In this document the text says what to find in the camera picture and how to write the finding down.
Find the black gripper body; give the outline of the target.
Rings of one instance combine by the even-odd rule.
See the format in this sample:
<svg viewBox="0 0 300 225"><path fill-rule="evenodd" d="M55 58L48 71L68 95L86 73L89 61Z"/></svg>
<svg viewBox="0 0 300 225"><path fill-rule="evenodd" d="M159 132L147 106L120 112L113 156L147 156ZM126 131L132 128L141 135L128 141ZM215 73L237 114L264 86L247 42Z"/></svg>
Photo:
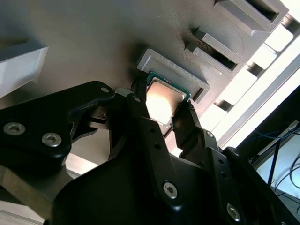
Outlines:
<svg viewBox="0 0 300 225"><path fill-rule="evenodd" d="M145 166L134 154L112 159L66 185L52 225L232 225L204 164L171 156L183 197L179 211L156 197Z"/></svg>

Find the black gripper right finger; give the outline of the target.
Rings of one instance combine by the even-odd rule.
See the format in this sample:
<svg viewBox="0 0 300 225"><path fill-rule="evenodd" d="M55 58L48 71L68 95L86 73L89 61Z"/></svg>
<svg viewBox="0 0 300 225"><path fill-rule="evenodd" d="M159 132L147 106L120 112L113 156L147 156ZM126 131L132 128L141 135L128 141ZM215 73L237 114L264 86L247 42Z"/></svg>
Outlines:
<svg viewBox="0 0 300 225"><path fill-rule="evenodd" d="M191 102L180 103L172 118L180 158L199 165L208 177L205 196L222 225L289 225L290 211L236 148L220 149L201 127Z"/></svg>

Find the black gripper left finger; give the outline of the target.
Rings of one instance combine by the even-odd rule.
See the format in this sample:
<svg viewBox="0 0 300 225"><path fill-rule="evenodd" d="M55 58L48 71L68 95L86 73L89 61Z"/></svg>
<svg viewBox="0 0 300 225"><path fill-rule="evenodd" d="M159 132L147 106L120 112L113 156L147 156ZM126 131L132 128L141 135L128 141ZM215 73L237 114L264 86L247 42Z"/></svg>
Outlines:
<svg viewBox="0 0 300 225"><path fill-rule="evenodd" d="M145 166L156 197L166 206L182 206L179 179L157 122L146 107L146 88L115 93L92 81L0 112L0 186L22 203L54 204L72 181L64 164L72 144L104 124L112 133L109 161L134 154Z"/></svg>

